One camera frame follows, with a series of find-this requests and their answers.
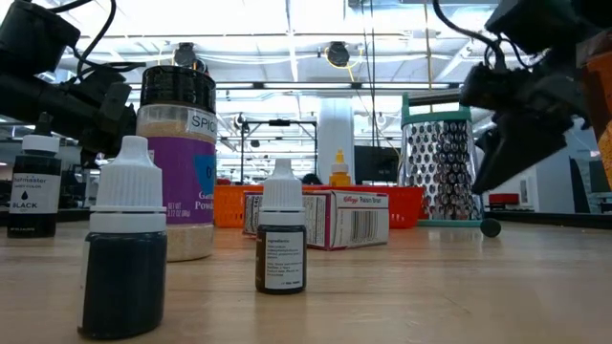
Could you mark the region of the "yellow squeeze bottle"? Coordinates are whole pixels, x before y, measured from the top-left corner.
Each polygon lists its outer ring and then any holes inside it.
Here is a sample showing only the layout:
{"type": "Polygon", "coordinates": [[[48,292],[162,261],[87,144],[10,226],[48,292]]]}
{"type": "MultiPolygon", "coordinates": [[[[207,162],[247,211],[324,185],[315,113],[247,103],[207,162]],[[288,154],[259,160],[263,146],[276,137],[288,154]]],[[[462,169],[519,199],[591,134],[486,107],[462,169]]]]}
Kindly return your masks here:
{"type": "Polygon", "coordinates": [[[341,148],[338,149],[335,160],[331,165],[329,184],[331,186],[349,186],[351,184],[349,167],[344,160],[344,154],[341,148]]]}

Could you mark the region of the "black metal frame rig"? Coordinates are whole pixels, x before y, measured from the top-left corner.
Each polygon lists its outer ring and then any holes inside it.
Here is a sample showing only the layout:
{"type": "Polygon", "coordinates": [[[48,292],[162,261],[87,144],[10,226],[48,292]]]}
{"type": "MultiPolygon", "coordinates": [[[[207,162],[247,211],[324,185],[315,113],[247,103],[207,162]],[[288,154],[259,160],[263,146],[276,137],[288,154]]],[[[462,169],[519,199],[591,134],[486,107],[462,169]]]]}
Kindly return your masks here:
{"type": "Polygon", "coordinates": [[[240,132],[240,182],[244,181],[245,171],[245,142],[259,129],[261,125],[269,127],[289,127],[296,125],[314,142],[314,173],[318,172],[318,126],[315,120],[295,120],[295,119],[269,119],[269,120],[247,120],[241,119],[239,124],[240,132]]]}

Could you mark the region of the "small black round object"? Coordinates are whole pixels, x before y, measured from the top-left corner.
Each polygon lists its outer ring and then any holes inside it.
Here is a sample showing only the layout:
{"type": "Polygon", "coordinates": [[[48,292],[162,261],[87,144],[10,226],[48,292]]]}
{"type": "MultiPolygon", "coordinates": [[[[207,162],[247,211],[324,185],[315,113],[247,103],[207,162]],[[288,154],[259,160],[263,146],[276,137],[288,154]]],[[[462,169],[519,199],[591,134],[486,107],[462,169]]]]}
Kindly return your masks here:
{"type": "Polygon", "coordinates": [[[488,238],[495,238],[501,232],[502,226],[501,224],[492,218],[484,219],[480,223],[480,231],[481,233],[488,238]]]}

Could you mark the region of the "purple Raisin Bran box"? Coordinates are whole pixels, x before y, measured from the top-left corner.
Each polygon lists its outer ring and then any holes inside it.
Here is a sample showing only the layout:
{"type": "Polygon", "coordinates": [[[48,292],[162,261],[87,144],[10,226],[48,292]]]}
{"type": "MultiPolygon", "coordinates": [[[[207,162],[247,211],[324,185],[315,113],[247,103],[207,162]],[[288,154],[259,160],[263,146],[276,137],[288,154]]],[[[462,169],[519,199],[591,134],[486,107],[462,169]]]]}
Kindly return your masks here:
{"type": "Polygon", "coordinates": [[[282,253],[300,244],[321,250],[383,245],[388,241],[389,197],[383,193],[304,190],[301,205],[305,231],[284,228],[272,232],[265,244],[282,253]]]}

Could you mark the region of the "red storage bin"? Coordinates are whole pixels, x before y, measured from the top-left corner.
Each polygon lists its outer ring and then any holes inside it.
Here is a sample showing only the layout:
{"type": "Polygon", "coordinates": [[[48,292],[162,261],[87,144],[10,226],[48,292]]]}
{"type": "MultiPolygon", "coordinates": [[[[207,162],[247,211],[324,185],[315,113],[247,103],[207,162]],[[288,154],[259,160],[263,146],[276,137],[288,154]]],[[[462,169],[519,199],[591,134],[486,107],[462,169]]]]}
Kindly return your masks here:
{"type": "Polygon", "coordinates": [[[516,193],[490,193],[488,199],[490,206],[520,205],[520,197],[516,193]]]}

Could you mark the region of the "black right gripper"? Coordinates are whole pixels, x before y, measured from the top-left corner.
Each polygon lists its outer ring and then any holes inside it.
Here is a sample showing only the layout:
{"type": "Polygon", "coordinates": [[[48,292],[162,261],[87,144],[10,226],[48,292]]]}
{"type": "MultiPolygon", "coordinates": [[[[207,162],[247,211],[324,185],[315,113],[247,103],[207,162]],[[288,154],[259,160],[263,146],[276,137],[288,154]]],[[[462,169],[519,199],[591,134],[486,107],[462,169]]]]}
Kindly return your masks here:
{"type": "Polygon", "coordinates": [[[500,70],[486,60],[470,69],[461,88],[462,105],[557,115],[498,117],[496,126],[476,141],[484,157],[473,193],[491,191],[566,147],[571,117],[588,118],[577,59],[575,52],[549,52],[532,69],[500,70]]]}

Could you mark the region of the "black Chefmaster food colour bottle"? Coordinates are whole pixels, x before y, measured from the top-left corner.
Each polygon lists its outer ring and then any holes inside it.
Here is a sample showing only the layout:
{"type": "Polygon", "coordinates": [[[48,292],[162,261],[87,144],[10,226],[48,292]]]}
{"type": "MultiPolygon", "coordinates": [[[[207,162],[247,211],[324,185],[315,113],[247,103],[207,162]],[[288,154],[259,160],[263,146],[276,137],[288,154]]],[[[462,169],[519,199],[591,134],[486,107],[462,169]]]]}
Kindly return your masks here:
{"type": "Polygon", "coordinates": [[[60,139],[52,135],[53,117],[39,116],[34,131],[22,140],[11,179],[9,238],[55,236],[61,183],[60,139]]]}

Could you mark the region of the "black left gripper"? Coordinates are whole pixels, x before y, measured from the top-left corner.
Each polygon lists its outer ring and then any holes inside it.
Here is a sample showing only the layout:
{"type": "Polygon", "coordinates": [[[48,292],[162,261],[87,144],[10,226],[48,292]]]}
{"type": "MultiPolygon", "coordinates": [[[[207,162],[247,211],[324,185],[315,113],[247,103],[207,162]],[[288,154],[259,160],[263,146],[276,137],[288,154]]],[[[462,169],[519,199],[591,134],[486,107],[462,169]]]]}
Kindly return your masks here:
{"type": "Polygon", "coordinates": [[[136,134],[137,116],[126,104],[129,91],[124,81],[118,73],[102,71],[76,84],[52,84],[0,67],[0,115],[35,123],[41,113],[48,113],[54,131],[80,136],[81,166],[98,167],[99,153],[116,157],[122,138],[136,134]]]}

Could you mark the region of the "garlic powder jar purple label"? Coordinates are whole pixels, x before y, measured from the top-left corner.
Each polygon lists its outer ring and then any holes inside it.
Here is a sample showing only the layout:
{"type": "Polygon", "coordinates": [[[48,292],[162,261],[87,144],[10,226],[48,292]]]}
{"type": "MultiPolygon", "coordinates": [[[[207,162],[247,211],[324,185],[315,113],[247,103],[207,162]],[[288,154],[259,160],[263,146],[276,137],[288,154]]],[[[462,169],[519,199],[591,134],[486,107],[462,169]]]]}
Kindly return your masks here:
{"type": "Polygon", "coordinates": [[[216,182],[216,84],[204,72],[162,65],[142,74],[136,134],[163,171],[169,262],[213,249],[216,182]]]}

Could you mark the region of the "black background machine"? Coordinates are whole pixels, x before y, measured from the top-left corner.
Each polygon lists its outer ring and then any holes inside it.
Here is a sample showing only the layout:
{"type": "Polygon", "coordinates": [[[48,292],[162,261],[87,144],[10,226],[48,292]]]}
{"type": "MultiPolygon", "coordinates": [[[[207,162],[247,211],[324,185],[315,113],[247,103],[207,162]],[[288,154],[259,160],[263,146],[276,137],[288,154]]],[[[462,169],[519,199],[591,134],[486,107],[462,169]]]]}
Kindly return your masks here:
{"type": "Polygon", "coordinates": [[[67,164],[61,171],[58,207],[89,208],[97,202],[99,170],[67,164]]]}

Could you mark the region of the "white building column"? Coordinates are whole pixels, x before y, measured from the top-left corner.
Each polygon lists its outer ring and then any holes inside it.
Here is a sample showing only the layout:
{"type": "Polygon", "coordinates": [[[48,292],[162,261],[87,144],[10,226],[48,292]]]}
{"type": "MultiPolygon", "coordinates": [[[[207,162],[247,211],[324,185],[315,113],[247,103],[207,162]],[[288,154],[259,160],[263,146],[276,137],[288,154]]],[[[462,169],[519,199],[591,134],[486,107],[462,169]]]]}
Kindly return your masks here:
{"type": "Polygon", "coordinates": [[[318,175],[329,182],[339,149],[354,178],[354,111],[350,98],[323,98],[317,119],[318,175]]]}

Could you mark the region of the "orange plastic basket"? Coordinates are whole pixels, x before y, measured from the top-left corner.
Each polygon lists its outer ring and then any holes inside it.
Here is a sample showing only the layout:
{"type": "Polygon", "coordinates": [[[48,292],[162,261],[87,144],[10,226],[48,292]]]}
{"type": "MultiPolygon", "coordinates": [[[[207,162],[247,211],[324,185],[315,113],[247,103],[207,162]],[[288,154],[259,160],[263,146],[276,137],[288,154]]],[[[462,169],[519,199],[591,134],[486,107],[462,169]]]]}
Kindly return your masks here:
{"type": "MultiPolygon", "coordinates": [[[[242,227],[255,232],[259,225],[262,185],[217,185],[214,190],[214,223],[219,227],[242,227]]],[[[326,196],[305,193],[306,226],[316,228],[325,219],[326,196]]]]}

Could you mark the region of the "dropper bottle with ingredients label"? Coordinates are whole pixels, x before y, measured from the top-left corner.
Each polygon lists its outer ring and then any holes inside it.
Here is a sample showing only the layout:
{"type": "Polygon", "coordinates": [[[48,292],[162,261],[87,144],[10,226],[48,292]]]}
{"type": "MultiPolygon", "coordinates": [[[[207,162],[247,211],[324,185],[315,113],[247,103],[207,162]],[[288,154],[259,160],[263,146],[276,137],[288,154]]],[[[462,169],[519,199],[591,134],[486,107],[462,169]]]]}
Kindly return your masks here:
{"type": "Polygon", "coordinates": [[[262,293],[294,294],[307,282],[302,183],[289,159],[278,159],[263,182],[256,230],[255,286],[262,293]]]}

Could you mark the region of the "dark dropper bottle white cap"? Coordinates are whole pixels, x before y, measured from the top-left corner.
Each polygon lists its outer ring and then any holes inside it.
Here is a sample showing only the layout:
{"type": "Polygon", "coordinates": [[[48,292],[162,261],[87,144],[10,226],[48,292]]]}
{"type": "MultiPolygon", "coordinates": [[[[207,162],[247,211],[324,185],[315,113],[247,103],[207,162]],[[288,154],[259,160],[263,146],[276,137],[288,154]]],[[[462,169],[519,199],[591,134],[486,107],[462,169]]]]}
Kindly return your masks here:
{"type": "Polygon", "coordinates": [[[84,239],[77,332],[123,339],[157,328],[164,315],[167,252],[163,171],[147,139],[122,138],[100,171],[84,239]]]}

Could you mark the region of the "red plastic basket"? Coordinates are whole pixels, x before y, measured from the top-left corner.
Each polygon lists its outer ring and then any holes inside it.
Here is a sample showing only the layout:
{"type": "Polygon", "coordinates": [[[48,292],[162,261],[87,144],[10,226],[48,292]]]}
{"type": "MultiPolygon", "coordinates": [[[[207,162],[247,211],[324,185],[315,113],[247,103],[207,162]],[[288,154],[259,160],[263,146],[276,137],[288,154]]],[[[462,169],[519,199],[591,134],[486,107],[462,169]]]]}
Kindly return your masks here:
{"type": "Polygon", "coordinates": [[[305,185],[305,192],[341,190],[386,194],[389,199],[389,226],[391,229],[409,229],[416,226],[421,213],[425,189],[418,186],[382,185],[305,185]]]}

